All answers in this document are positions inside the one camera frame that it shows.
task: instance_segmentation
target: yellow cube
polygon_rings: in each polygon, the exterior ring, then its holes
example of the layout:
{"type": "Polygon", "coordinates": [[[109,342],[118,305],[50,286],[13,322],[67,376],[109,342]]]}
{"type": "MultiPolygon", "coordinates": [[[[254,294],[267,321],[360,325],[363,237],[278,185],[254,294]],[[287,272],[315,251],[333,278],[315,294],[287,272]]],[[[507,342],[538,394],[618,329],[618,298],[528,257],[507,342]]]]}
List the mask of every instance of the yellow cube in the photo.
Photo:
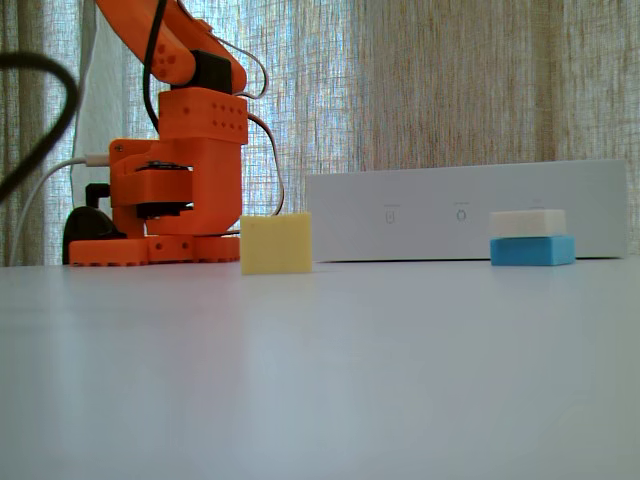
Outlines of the yellow cube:
{"type": "Polygon", "coordinates": [[[311,271],[311,214],[240,217],[242,273],[311,271]]]}

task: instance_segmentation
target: table surface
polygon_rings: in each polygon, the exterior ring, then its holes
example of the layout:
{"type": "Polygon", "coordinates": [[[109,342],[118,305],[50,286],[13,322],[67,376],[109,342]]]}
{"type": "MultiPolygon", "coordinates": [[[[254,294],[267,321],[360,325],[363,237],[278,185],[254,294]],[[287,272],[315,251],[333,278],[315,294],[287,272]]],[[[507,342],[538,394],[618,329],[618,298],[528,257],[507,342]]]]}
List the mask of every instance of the table surface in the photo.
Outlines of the table surface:
{"type": "Polygon", "coordinates": [[[0,269],[0,478],[640,478],[640,258],[0,269]]]}

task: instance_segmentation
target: wire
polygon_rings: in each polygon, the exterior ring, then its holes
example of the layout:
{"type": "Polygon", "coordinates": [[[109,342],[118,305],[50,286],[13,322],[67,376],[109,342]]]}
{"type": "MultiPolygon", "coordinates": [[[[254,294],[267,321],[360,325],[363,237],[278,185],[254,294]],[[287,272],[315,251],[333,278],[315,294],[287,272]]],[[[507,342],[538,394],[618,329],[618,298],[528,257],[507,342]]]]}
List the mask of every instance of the wire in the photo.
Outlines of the wire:
{"type": "Polygon", "coordinates": [[[153,123],[153,128],[156,129],[156,132],[158,131],[158,116],[153,110],[153,104],[151,103],[151,65],[153,63],[153,55],[156,51],[158,35],[160,34],[162,18],[164,17],[164,11],[166,8],[167,0],[158,0],[156,13],[153,17],[153,23],[151,24],[151,31],[149,32],[147,50],[144,54],[144,70],[142,72],[142,95],[144,97],[144,106],[147,109],[149,120],[153,123]]]}
{"type": "MultiPolygon", "coordinates": [[[[280,212],[282,211],[282,207],[284,205],[284,198],[285,198],[285,189],[284,189],[284,180],[282,178],[282,171],[280,169],[280,161],[278,159],[278,149],[276,147],[276,141],[275,138],[273,136],[273,133],[271,132],[271,129],[267,126],[266,123],[264,123],[264,121],[255,116],[254,114],[250,113],[249,114],[249,120],[251,120],[253,123],[255,123],[256,125],[258,125],[260,128],[262,128],[265,133],[267,134],[267,136],[269,137],[269,140],[271,140],[271,147],[273,148],[273,158],[274,158],[274,162],[276,164],[276,172],[278,173],[278,186],[279,186],[279,190],[280,190],[280,194],[279,194],[279,198],[278,198],[278,205],[276,206],[276,209],[273,211],[273,213],[271,214],[272,217],[275,217],[276,215],[280,215],[280,212]]],[[[210,237],[224,237],[227,235],[238,235],[240,233],[240,230],[228,230],[224,233],[215,233],[213,235],[209,235],[210,237]]]]}
{"type": "Polygon", "coordinates": [[[271,214],[272,216],[276,216],[276,215],[279,215],[280,212],[282,211],[282,206],[284,205],[284,196],[285,196],[284,180],[282,178],[282,171],[280,169],[280,161],[278,160],[278,149],[276,148],[276,140],[273,136],[273,133],[271,132],[271,129],[267,126],[266,123],[264,123],[262,119],[250,113],[249,120],[251,120],[253,123],[255,123],[260,128],[262,128],[264,132],[267,134],[267,136],[269,137],[269,140],[271,140],[271,147],[273,148],[273,160],[276,164],[276,172],[278,174],[278,186],[280,190],[280,198],[278,199],[278,206],[276,207],[275,211],[271,214]]]}
{"type": "Polygon", "coordinates": [[[13,244],[11,246],[11,255],[9,256],[10,267],[15,267],[16,265],[16,257],[18,255],[18,244],[19,244],[20,236],[22,235],[22,229],[24,228],[24,222],[27,218],[27,214],[29,213],[29,209],[31,208],[31,204],[33,203],[33,200],[38,195],[38,192],[40,191],[44,183],[49,179],[51,175],[56,173],[58,170],[64,167],[68,167],[70,165],[78,165],[81,163],[86,163],[86,160],[84,158],[74,158],[72,160],[67,160],[57,165],[54,165],[47,171],[47,173],[45,173],[40,178],[40,181],[38,181],[38,184],[33,188],[33,190],[31,190],[31,193],[29,194],[29,198],[27,198],[27,201],[25,202],[24,207],[22,207],[22,212],[20,212],[18,224],[16,225],[16,230],[15,230],[16,233],[14,235],[13,244]]]}
{"type": "Polygon", "coordinates": [[[54,126],[35,146],[35,148],[0,183],[0,203],[2,203],[45,159],[47,154],[60,140],[71,123],[78,108],[79,92],[73,76],[59,63],[37,53],[5,53],[0,55],[0,69],[29,69],[51,73],[65,87],[66,100],[62,113],[54,126]]]}
{"type": "Polygon", "coordinates": [[[262,64],[262,62],[258,59],[258,57],[256,57],[253,53],[247,50],[244,50],[240,47],[236,47],[233,43],[228,42],[220,37],[217,37],[215,35],[213,37],[216,40],[218,40],[220,43],[226,45],[227,47],[231,47],[234,50],[237,50],[238,52],[249,57],[251,60],[256,62],[260,66],[260,70],[262,70],[262,75],[264,76],[264,85],[262,86],[262,91],[258,95],[252,95],[251,93],[248,93],[248,92],[235,93],[234,95],[236,97],[247,97],[247,98],[250,98],[251,100],[260,100],[262,97],[264,97],[264,94],[267,93],[267,90],[269,89],[269,73],[267,72],[267,68],[262,64]]]}

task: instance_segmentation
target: white cable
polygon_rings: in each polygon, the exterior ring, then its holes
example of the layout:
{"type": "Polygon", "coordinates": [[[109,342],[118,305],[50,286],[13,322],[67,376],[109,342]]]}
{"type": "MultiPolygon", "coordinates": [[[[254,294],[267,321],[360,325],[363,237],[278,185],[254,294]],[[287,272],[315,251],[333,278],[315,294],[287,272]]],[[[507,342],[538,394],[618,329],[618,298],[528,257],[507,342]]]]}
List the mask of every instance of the white cable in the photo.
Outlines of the white cable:
{"type": "MultiPolygon", "coordinates": [[[[254,114],[250,113],[249,120],[251,120],[253,123],[255,123],[260,128],[262,128],[265,131],[265,133],[269,136],[269,140],[271,140],[271,147],[273,148],[273,159],[276,164],[276,172],[278,173],[278,186],[280,190],[280,194],[278,198],[278,206],[271,214],[272,217],[275,217],[276,215],[280,215],[280,212],[282,211],[282,206],[284,205],[284,197],[285,197],[284,180],[282,178],[282,170],[280,169],[280,161],[278,159],[278,149],[276,147],[276,140],[273,136],[273,133],[271,132],[271,129],[267,126],[266,123],[264,123],[264,121],[261,118],[256,117],[254,114]]],[[[239,233],[240,233],[240,230],[228,230],[224,233],[216,233],[210,236],[225,237],[227,235],[238,235],[239,233]]]]}
{"type": "Polygon", "coordinates": [[[15,267],[16,265],[16,257],[18,255],[18,245],[20,236],[22,235],[22,229],[24,228],[24,222],[27,218],[27,214],[29,213],[29,209],[31,208],[31,204],[35,200],[38,192],[45,184],[45,182],[56,173],[58,170],[69,167],[71,165],[79,165],[85,164],[88,167],[103,167],[109,165],[109,157],[106,155],[87,155],[86,157],[81,158],[73,158],[71,160],[66,160],[64,162],[60,162],[57,165],[51,167],[38,181],[38,184],[31,190],[27,201],[22,207],[22,212],[20,212],[20,217],[18,218],[18,224],[16,225],[15,235],[13,236],[13,244],[11,246],[11,254],[9,256],[9,266],[15,267]]]}
{"type": "Polygon", "coordinates": [[[216,37],[214,35],[214,38],[216,40],[218,40],[220,43],[222,43],[223,45],[226,45],[227,47],[231,47],[234,50],[237,50],[238,52],[246,55],[247,57],[249,57],[251,60],[253,60],[254,62],[256,62],[259,66],[260,66],[260,70],[262,70],[262,75],[264,75],[264,85],[262,87],[262,91],[258,94],[258,95],[252,95],[249,92],[240,92],[240,93],[236,93],[234,94],[236,97],[247,97],[250,98],[251,100],[259,100],[262,97],[264,97],[264,94],[267,93],[267,89],[269,88],[269,73],[267,72],[266,67],[262,64],[262,62],[260,60],[258,60],[258,57],[256,57],[253,53],[248,52],[247,50],[244,50],[240,47],[236,47],[233,43],[227,42],[226,40],[220,38],[220,37],[216,37]]]}
{"type": "Polygon", "coordinates": [[[271,147],[273,148],[273,159],[276,164],[276,172],[278,174],[278,185],[280,189],[280,198],[278,200],[278,206],[275,211],[271,214],[272,216],[279,215],[282,211],[282,206],[284,205],[284,180],[282,179],[282,171],[280,169],[280,161],[278,160],[278,149],[276,148],[276,140],[271,133],[271,129],[267,126],[266,123],[259,117],[256,117],[254,114],[249,114],[249,120],[258,125],[260,128],[264,130],[264,132],[269,136],[269,140],[271,140],[271,147]]]}

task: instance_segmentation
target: foam block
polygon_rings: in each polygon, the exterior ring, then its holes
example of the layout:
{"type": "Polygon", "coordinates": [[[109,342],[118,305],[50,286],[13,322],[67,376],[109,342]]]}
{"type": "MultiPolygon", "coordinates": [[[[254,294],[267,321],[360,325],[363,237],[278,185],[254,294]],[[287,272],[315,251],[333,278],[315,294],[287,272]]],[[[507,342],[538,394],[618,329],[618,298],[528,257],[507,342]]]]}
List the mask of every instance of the foam block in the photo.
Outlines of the foam block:
{"type": "Polygon", "coordinates": [[[240,217],[242,273],[311,271],[311,214],[240,217]]]}
{"type": "Polygon", "coordinates": [[[491,265],[565,265],[575,261],[575,240],[570,235],[491,240],[491,265]]]}
{"type": "Polygon", "coordinates": [[[492,238],[554,237],[566,234],[564,210],[517,210],[491,214],[492,238]]]}

